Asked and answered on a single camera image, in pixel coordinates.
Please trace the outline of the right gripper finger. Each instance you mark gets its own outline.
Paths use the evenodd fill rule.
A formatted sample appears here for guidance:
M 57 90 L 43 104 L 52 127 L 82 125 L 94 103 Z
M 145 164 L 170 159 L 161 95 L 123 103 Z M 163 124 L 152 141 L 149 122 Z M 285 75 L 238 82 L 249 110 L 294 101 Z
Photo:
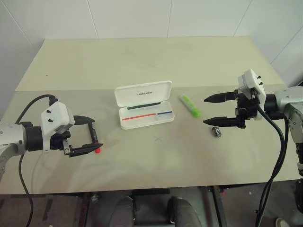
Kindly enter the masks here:
M 216 127 L 239 127 L 240 119 L 237 117 L 213 117 L 210 119 L 203 120 L 203 123 Z
M 209 103 L 223 103 L 236 99 L 235 92 L 218 93 L 207 97 L 204 101 Z

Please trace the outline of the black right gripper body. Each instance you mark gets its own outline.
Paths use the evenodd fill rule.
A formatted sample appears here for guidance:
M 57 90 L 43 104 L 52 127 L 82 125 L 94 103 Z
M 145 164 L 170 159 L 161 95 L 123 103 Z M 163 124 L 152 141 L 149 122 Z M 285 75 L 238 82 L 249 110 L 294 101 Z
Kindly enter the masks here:
M 251 89 L 251 97 L 247 98 L 238 90 L 234 92 L 237 101 L 237 107 L 235 108 L 236 127 L 245 129 L 245 121 L 257 116 L 258 94 L 255 89 Z

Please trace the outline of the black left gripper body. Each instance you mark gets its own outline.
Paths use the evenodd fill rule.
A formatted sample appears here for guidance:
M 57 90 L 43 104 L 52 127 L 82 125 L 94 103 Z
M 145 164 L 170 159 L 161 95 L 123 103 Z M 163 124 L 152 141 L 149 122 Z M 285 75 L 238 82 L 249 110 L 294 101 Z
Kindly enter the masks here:
M 68 143 L 68 138 L 71 137 L 69 131 L 65 131 L 62 134 L 54 134 L 50 140 L 50 149 L 51 150 L 62 150 L 64 155 L 71 156 L 71 145 Z

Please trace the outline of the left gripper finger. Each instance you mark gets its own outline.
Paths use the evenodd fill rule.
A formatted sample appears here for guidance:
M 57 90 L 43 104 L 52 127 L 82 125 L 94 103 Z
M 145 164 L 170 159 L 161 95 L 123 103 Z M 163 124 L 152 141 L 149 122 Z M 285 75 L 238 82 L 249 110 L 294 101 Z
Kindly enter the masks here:
M 93 122 L 95 122 L 94 119 L 86 117 L 86 116 L 80 116 L 80 115 L 75 115 L 74 116 L 74 124 L 75 125 L 92 124 Z
M 99 150 L 103 146 L 102 143 L 91 143 L 82 145 L 80 148 L 72 148 L 70 157 L 82 156 L 90 152 Z

